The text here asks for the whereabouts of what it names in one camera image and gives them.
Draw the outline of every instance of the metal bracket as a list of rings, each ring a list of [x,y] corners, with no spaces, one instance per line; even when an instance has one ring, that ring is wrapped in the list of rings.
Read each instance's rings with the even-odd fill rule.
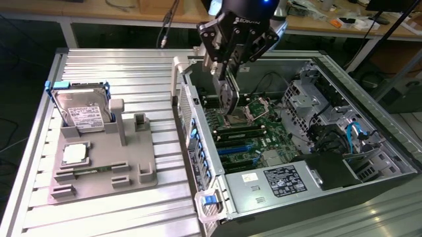
[[[178,74],[186,74],[191,66],[187,57],[174,57],[171,66],[171,97],[176,96]]]

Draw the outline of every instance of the green circuit board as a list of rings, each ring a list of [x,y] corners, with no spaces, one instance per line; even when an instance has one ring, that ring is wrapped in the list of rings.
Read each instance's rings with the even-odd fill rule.
[[[256,118],[252,121],[251,117],[246,115],[244,106],[236,107],[228,116],[220,114],[219,108],[204,108],[210,129],[214,134],[218,132],[220,136],[220,139],[214,136],[218,151],[248,147],[244,152],[219,155],[226,173],[284,164],[299,155],[280,122],[279,110],[276,113],[272,106],[267,106],[267,109],[268,112],[256,118],[266,112],[264,105],[259,101],[248,105],[250,114]],[[274,160],[267,159],[268,154],[272,154]]]

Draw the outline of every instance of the warning label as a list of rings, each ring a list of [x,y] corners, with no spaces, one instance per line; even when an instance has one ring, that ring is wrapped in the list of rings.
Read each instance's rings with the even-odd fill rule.
[[[103,117],[99,106],[68,108],[77,129],[103,127]]]
[[[271,186],[272,193],[278,198],[307,190],[295,166],[290,165],[270,169],[263,173]]]

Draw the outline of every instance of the table leg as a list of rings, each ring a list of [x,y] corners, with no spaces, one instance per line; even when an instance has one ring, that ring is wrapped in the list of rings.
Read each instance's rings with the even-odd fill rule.
[[[336,50],[342,50],[343,49],[343,44],[344,44],[346,40],[347,40],[346,37],[335,37],[334,48]]]
[[[370,50],[374,48],[374,46],[379,40],[381,40],[381,37],[378,36],[367,41],[366,45],[363,46],[355,59],[351,61],[350,65],[346,69],[347,73],[356,69],[358,65],[362,63],[363,59],[366,58],[367,54],[370,53]]]
[[[72,29],[71,18],[69,17],[60,18],[59,24],[60,24],[60,27],[61,27],[61,31],[63,31],[67,47],[68,48],[79,48],[77,39],[76,39],[76,36],[75,36],[75,33],[73,33],[73,29]]]

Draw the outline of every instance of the sticker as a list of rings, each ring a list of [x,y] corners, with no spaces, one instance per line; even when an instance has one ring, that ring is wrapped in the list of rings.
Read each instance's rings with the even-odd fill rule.
[[[251,69],[250,67],[243,67],[243,68],[239,69],[239,72],[240,73],[248,73],[250,69]]]
[[[99,106],[68,108],[77,129],[103,127],[103,117]]]
[[[250,174],[242,174],[243,182],[251,182],[258,180],[258,175],[256,173],[250,173]]]
[[[307,191],[295,166],[290,165],[276,169],[268,169],[263,174],[272,193],[278,198]]]

